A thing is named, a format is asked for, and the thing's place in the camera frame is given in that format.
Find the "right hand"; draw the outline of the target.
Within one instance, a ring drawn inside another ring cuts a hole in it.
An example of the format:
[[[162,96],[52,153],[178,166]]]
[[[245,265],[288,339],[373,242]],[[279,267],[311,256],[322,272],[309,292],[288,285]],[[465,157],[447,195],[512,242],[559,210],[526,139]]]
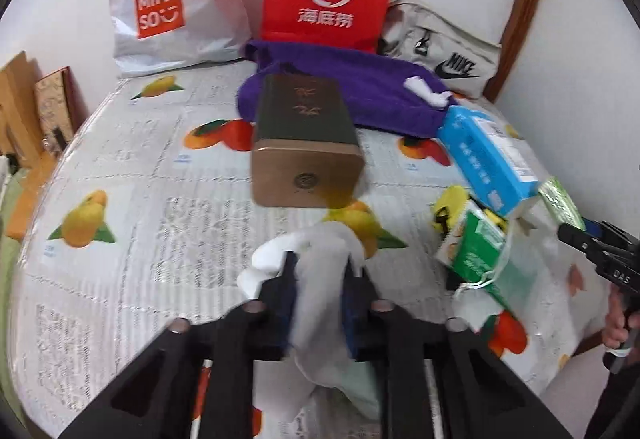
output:
[[[627,341],[629,331],[638,327],[638,312],[626,317],[622,293],[616,285],[612,285],[608,295],[608,313],[601,333],[602,343],[606,347],[617,349]]]

